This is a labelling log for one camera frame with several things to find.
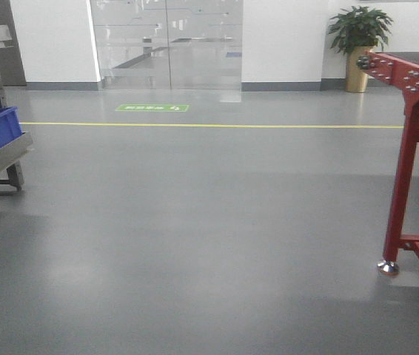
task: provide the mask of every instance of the metal leveling foot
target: metal leveling foot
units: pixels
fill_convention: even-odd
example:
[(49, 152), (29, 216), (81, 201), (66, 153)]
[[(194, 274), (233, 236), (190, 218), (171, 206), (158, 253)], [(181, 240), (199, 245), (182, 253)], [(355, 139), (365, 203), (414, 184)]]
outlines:
[(393, 261), (381, 260), (378, 263), (379, 272), (384, 275), (395, 276), (399, 273), (399, 265)]

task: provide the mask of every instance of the yellow floor line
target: yellow floor line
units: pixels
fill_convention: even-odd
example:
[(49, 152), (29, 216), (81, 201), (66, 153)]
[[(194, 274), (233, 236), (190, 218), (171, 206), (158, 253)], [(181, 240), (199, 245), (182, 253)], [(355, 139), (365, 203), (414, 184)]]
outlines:
[(26, 126), (99, 127), (195, 127), (195, 128), (272, 128), (272, 129), (401, 129), (403, 126), (366, 125), (272, 125), (272, 124), (110, 124), (97, 122), (21, 122)]

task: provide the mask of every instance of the gray baseboard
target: gray baseboard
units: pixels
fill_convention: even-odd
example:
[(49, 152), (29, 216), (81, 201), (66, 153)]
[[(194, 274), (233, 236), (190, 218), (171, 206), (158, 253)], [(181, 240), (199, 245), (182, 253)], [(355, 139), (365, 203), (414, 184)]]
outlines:
[(83, 83), (43, 83), (28, 82), (29, 90), (76, 90), (76, 91), (98, 91), (102, 89), (103, 82), (83, 82)]
[[(342, 89), (344, 90), (346, 84), (346, 79), (344, 78), (335, 78), (335, 79), (321, 79), (321, 91), (332, 90), (332, 89)], [(382, 81), (370, 78), (367, 81), (367, 87), (387, 87), (388, 85)]]
[(301, 82), (301, 83), (242, 83), (242, 91), (319, 91), (320, 82)]

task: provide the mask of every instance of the red metal frame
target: red metal frame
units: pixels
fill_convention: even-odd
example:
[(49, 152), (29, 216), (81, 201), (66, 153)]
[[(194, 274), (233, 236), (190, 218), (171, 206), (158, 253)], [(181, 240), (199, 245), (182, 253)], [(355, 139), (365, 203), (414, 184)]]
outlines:
[(402, 90), (405, 124), (392, 193), (383, 258), (397, 260), (399, 249), (412, 250), (419, 258), (419, 235), (402, 234), (415, 150), (419, 143), (419, 64), (386, 53), (366, 53), (370, 76)]

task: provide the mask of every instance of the glass partition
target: glass partition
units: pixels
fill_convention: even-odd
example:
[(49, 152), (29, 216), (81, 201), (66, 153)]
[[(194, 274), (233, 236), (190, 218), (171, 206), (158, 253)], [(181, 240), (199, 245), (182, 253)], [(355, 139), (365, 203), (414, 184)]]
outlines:
[(240, 89), (242, 0), (90, 0), (109, 88)]

